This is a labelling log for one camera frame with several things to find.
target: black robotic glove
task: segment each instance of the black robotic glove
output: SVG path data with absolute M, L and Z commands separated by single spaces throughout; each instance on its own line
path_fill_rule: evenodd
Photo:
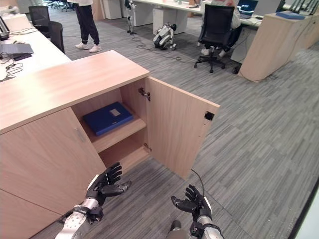
M 115 163 L 101 173 L 89 187 L 86 198 L 95 198 L 102 206 L 107 197 L 120 195 L 128 190 L 132 182 L 115 185 L 121 179 L 122 167 L 120 163 Z
M 186 188 L 185 195 L 188 197 L 185 200 L 176 198 L 175 196 L 171 197 L 173 204 L 180 210 L 192 213 L 193 220 L 197 222 L 197 219 L 200 216 L 208 216 L 212 219 L 211 209 L 206 202 L 203 195 L 193 186 L 189 185 Z

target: wooden counter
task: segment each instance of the wooden counter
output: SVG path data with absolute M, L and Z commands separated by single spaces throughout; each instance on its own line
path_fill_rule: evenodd
M 109 51 L 0 83 L 1 212 L 11 215 L 1 238 L 31 237 L 117 161 L 126 172 L 152 156 L 188 177 L 219 105 L 147 75 Z M 96 137 L 82 116 L 116 101 L 134 120 Z
M 261 81 L 319 40 L 319 14 L 303 20 L 265 15 L 238 75 Z

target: chair backrest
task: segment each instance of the chair backrest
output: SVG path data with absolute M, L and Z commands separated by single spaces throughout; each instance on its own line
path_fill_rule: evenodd
M 63 25 L 60 22 L 49 22 L 49 34 L 51 42 L 64 53 Z
M 33 25 L 49 26 L 50 16 L 47 6 L 29 6 L 29 12 Z
M 231 33 L 233 6 L 205 5 L 204 25 L 199 42 L 212 46 L 227 45 Z

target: white sneaker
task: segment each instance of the white sneaker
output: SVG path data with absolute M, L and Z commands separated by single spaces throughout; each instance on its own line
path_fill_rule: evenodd
M 83 42 L 81 42 L 80 44 L 76 44 L 75 47 L 83 50 L 88 50 L 90 48 L 88 44 L 84 44 Z
M 226 55 L 226 51 L 221 50 L 221 52 L 218 55 L 220 58 L 222 58 L 224 55 Z
M 89 52 L 94 53 L 94 52 L 98 52 L 98 51 L 102 51 L 102 48 L 99 45 L 94 45 Z
M 203 48 L 203 49 L 200 51 L 200 53 L 203 54 L 204 56 L 209 56 L 210 49 Z

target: open cabinet door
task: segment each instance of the open cabinet door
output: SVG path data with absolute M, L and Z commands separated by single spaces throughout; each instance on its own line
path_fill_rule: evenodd
M 151 156 L 186 179 L 219 105 L 153 77 L 145 91 Z

